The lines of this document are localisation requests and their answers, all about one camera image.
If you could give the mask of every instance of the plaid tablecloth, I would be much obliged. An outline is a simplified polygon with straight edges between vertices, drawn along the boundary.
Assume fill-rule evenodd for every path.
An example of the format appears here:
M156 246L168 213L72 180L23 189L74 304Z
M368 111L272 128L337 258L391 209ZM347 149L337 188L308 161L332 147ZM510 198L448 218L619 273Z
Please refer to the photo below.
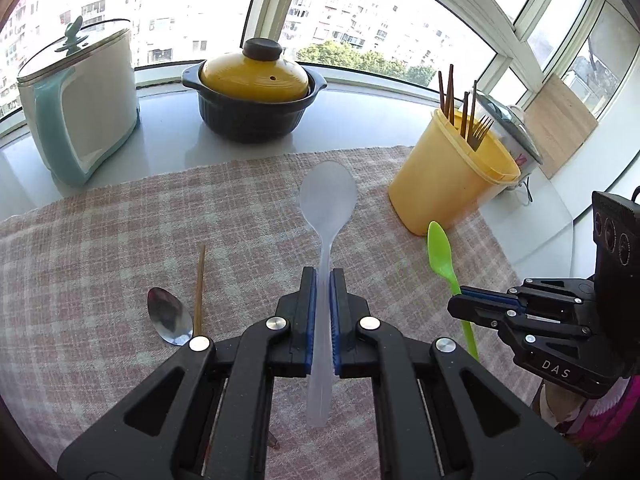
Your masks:
M373 315L425 341L463 341L446 312L449 291L428 268L424 240L409 233L386 187L406 147L283 155L229 162L95 189L0 224L0 395L53 466L175 347L146 312L162 286L193 305L198 243L207 244L204 331L239 335L295 291L319 259L298 189L322 160L347 167L358 205L338 235L332 265ZM479 215L449 233L462 283L505 290L516 275ZM521 398L537 380L511 351L476 328L482 362ZM276 380L268 478L379 478L370 383L336 380L326 428L305 427L305 380Z

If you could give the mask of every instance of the yellow plastic cup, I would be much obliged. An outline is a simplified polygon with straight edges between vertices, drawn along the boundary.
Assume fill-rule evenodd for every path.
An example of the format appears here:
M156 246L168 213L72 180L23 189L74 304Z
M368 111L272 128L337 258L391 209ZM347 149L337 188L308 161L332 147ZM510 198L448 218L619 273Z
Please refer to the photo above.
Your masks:
M477 152L437 108L427 129L389 184L388 193L402 223L425 236L431 221L451 227L520 177L509 152L488 132Z

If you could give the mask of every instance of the metal bolt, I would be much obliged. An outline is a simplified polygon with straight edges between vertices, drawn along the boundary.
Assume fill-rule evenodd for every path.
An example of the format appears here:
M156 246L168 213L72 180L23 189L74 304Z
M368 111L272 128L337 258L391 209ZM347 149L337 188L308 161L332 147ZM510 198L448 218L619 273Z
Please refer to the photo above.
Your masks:
M377 317L367 316L360 320L360 326L364 330L375 330L380 327L380 320Z
M448 337L441 337L436 341L436 348L445 354L449 354L456 349L456 342Z
M208 337L204 337L203 335L197 335L193 339L189 341L189 348L194 352L202 352L209 348L211 341L209 341Z
M267 320L267 328L269 330L280 330L287 325L287 320L280 316L273 316Z

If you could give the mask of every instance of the wooden board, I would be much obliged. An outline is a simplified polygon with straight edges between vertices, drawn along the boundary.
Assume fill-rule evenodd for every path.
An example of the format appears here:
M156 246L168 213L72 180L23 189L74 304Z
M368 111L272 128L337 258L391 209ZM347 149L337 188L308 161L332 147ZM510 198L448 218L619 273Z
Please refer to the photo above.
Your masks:
M542 171L551 178L598 126L588 108L552 74L524 115L543 157Z

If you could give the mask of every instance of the white appliance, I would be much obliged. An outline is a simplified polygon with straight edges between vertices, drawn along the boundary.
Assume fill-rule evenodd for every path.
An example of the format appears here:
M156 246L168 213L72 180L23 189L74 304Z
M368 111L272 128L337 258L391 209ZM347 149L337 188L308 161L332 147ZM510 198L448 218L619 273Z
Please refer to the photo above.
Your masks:
M82 186L140 120L130 36L129 20L82 27L78 16L18 72L33 140L65 184Z
M517 107L506 107L489 95L478 92L475 117L489 115L494 120L491 131L513 157L520 168L520 178L516 184L524 182L538 166L542 165L542 155L536 148L529 131L522 122L522 113Z

